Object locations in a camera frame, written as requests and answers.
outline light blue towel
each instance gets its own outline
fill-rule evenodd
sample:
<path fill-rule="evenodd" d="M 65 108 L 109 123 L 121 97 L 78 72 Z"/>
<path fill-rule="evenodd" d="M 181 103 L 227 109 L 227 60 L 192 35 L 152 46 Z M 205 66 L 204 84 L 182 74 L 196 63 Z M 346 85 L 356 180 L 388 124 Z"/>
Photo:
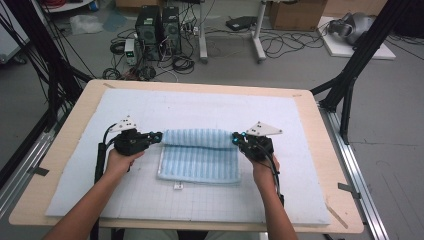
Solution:
<path fill-rule="evenodd" d="M 166 130 L 159 178 L 234 184 L 240 181 L 238 149 L 231 133 L 219 129 Z"/>

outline person's right hand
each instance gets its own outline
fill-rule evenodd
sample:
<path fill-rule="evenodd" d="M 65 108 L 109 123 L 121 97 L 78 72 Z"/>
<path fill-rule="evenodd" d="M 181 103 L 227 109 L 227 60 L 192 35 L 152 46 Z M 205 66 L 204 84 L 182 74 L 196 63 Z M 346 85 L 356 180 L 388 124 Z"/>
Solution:
<path fill-rule="evenodd" d="M 280 170 L 280 163 L 278 162 L 278 159 L 274 156 L 274 154 L 272 155 L 272 158 L 278 172 Z M 255 180 L 256 186 L 258 186 L 259 191 L 275 191 L 275 182 L 274 176 L 272 175 L 271 163 L 268 160 L 260 162 L 250 160 L 250 162 L 253 165 L 253 179 Z"/>

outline wooden table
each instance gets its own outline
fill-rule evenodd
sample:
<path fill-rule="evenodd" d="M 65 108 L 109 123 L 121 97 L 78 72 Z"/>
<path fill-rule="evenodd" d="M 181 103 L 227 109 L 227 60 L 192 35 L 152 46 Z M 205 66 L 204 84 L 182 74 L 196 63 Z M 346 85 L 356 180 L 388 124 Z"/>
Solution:
<path fill-rule="evenodd" d="M 351 193 L 338 189 L 346 184 L 340 163 L 312 94 L 307 90 L 92 80 L 57 135 L 40 167 L 50 170 L 34 175 L 9 221 L 14 225 L 54 225 L 59 218 L 45 216 L 62 171 L 108 88 L 161 90 L 174 92 L 224 93 L 293 98 L 298 107 L 310 152 L 314 160 L 331 224 L 325 227 L 296 227 L 297 232 L 360 233 L 364 227 Z M 266 231 L 265 224 L 184 222 L 132 219 L 102 219 L 102 227 L 194 230 Z"/>

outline black clip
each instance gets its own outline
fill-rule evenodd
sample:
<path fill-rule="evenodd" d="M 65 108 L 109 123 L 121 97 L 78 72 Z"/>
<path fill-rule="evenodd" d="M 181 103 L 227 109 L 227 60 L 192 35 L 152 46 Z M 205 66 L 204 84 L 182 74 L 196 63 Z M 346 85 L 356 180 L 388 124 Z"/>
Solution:
<path fill-rule="evenodd" d="M 50 170 L 47 170 L 47 169 L 42 168 L 42 167 L 32 167 L 32 168 L 28 169 L 27 173 L 38 174 L 38 175 L 45 177 L 47 175 L 47 173 L 49 173 L 49 171 Z"/>
<path fill-rule="evenodd" d="M 352 193 L 352 197 L 354 199 L 361 199 L 361 193 L 360 192 L 356 192 L 355 189 L 352 186 L 343 184 L 343 183 L 337 183 L 337 186 L 339 189 L 344 190 L 344 191 L 348 191 L 350 193 Z"/>

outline small white label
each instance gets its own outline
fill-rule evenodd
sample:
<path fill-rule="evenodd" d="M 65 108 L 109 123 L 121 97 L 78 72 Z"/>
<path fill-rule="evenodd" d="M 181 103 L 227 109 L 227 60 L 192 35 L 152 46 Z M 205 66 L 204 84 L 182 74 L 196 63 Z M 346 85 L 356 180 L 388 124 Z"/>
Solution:
<path fill-rule="evenodd" d="M 183 190 L 183 188 L 184 188 L 183 182 L 179 181 L 174 183 L 174 190 Z"/>

